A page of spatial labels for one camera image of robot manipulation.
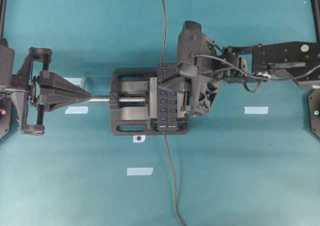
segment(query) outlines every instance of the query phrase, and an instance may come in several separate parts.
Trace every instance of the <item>teal table surface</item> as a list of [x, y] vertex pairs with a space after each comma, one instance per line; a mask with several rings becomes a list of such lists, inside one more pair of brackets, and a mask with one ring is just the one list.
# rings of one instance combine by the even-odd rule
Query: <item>teal table surface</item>
[[[316, 40], [310, 0], [165, 1], [165, 62], [176, 59], [185, 20], [220, 46]], [[16, 50], [14, 72], [29, 47], [51, 48], [51, 71], [86, 77], [85, 89], [103, 95], [115, 69], [156, 66], [162, 16], [161, 0], [7, 0], [4, 36]], [[320, 225], [309, 93], [293, 82], [266, 83], [256, 94], [223, 83], [208, 117], [168, 136], [187, 225]], [[14, 123], [1, 141], [0, 225], [179, 225], [163, 138], [112, 136], [108, 104], [79, 106], [88, 114], [47, 113], [43, 137], [21, 135]], [[247, 115], [245, 106], [269, 113]], [[127, 176], [128, 167], [153, 173]]]

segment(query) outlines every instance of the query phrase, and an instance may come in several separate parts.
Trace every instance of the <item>black cable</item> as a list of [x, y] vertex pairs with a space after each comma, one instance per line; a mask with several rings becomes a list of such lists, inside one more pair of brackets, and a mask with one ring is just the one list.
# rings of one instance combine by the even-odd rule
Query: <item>black cable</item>
[[162, 61], [165, 56], [165, 48], [167, 41], [167, 11], [165, 0], [161, 0], [163, 8], [163, 38], [162, 38], [162, 47], [161, 47], [161, 56], [160, 56], [160, 66], [162, 66]]
[[177, 207], [178, 194], [177, 194], [177, 186], [176, 186], [177, 185], [177, 177], [176, 177], [175, 166], [174, 166], [174, 163], [172, 161], [170, 149], [169, 149], [169, 146], [168, 146], [167, 136], [165, 134], [163, 134], [163, 139], [164, 139], [165, 149], [166, 149], [166, 152], [168, 154], [168, 158], [169, 158], [169, 162], [170, 162], [170, 166], [171, 166], [172, 178], [173, 178], [173, 185], [174, 185], [173, 210], [174, 210], [174, 214], [175, 214], [176, 218], [178, 219], [178, 221], [181, 223], [181, 225], [185, 225], [183, 219], [180, 217], [179, 212], [178, 212], [178, 207]]
[[259, 80], [259, 81], [258, 81], [258, 84], [256, 85], [256, 87], [255, 87], [253, 90], [251, 90], [251, 89], [249, 89], [249, 87], [247, 86], [247, 82], [246, 82], [245, 80], [242, 80], [242, 85], [243, 85], [243, 87], [245, 88], [245, 90], [246, 90], [247, 92], [251, 92], [251, 93], [257, 92], [257, 91], [260, 89], [261, 84], [262, 84], [262, 81]]
[[221, 59], [219, 57], [215, 57], [215, 56], [210, 56], [210, 55], [202, 55], [202, 54], [192, 54], [192, 57], [206, 57], [206, 58], [211, 58], [220, 62], [223, 62], [225, 64], [227, 64], [228, 66], [231, 66], [233, 69], [235, 69], [236, 71], [241, 72], [242, 74], [246, 75], [247, 77], [253, 78], [253, 79], [257, 79], [257, 80], [263, 80], [263, 81], [270, 81], [270, 82], [282, 82], [282, 81], [288, 81], [288, 80], [297, 80], [303, 77], [307, 77], [308, 75], [310, 75], [312, 72], [314, 72], [316, 69], [320, 68], [320, 65], [317, 65], [316, 67], [313, 67], [312, 69], [310, 69], [309, 71], [307, 71], [306, 73], [303, 73], [300, 76], [296, 76], [296, 77], [289, 77], [289, 78], [280, 78], [280, 79], [274, 79], [274, 78], [265, 78], [265, 77], [258, 77], [258, 76], [254, 76], [251, 75], [245, 71], [243, 71], [242, 69], [236, 67], [235, 65], [233, 65], [230, 62], [225, 61], [224, 59]]
[[[164, 59], [164, 55], [165, 55], [165, 48], [166, 48], [166, 40], [167, 40], [167, 11], [166, 11], [166, 4], [165, 4], [165, 0], [161, 0], [162, 2], [162, 7], [163, 7], [163, 39], [162, 39], [162, 48], [161, 48], [161, 56], [160, 56], [160, 66], [162, 66], [162, 62]], [[176, 177], [176, 171], [175, 171], [175, 166], [174, 163], [172, 161], [172, 157], [171, 157], [171, 153], [170, 153], [170, 149], [168, 146], [168, 141], [167, 141], [167, 137], [166, 134], [164, 132], [163, 134], [163, 139], [164, 139], [164, 144], [165, 144], [165, 149], [166, 152], [168, 154], [168, 158], [169, 158], [169, 163], [170, 163], [170, 167], [171, 167], [171, 171], [172, 171], [172, 178], [173, 178], [173, 185], [174, 185], [174, 191], [173, 191], [173, 211], [174, 214], [177, 218], [177, 220], [181, 223], [182, 226], [185, 225], [184, 221], [182, 220], [182, 218], [179, 215], [178, 212], [178, 193], [177, 193], [177, 177]]]

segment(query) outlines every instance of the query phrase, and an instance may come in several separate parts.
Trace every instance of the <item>threaded rod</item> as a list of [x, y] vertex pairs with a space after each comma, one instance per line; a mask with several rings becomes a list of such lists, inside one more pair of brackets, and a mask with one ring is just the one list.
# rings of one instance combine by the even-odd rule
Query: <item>threaded rod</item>
[[[87, 102], [109, 102], [110, 98], [106, 97], [92, 97]], [[119, 102], [145, 102], [144, 97], [119, 97]]]

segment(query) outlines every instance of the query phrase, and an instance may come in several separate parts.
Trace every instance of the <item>bolt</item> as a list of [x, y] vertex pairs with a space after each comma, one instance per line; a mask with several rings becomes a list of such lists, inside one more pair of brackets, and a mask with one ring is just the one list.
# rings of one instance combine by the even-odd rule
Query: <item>bolt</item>
[[304, 45], [301, 46], [301, 51], [302, 52], [307, 52], [308, 50], [309, 50], [309, 46], [308, 45], [304, 44]]

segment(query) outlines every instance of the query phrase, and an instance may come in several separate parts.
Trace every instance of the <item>tape strip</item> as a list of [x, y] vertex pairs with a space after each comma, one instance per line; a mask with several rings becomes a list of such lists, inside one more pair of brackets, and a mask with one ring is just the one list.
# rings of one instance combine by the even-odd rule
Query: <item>tape strip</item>
[[269, 107], [244, 107], [245, 114], [268, 114]]
[[65, 79], [76, 86], [80, 86], [82, 82], [82, 78], [65, 77]]
[[87, 114], [89, 111], [88, 107], [68, 107], [65, 114]]
[[128, 167], [127, 176], [150, 176], [154, 171], [153, 167]]

